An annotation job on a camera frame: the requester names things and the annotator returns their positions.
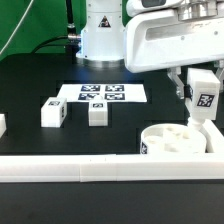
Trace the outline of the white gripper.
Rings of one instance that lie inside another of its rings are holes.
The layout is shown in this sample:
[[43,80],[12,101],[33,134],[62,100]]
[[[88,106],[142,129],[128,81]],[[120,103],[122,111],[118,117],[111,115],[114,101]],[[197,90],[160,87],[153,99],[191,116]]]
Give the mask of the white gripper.
[[179,21],[174,9],[139,14],[126,26],[125,66],[132,73],[167,69],[184,98],[180,66],[216,61],[216,77],[224,90],[224,9],[218,15]]

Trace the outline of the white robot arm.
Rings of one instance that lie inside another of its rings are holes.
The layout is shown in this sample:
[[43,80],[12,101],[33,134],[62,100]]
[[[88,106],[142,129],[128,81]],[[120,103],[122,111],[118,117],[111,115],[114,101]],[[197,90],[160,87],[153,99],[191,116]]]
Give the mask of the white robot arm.
[[[122,22],[122,9],[131,20]],[[133,72],[168,69],[179,95],[182,66],[214,62],[224,90],[224,0],[86,0],[80,62],[124,63]]]

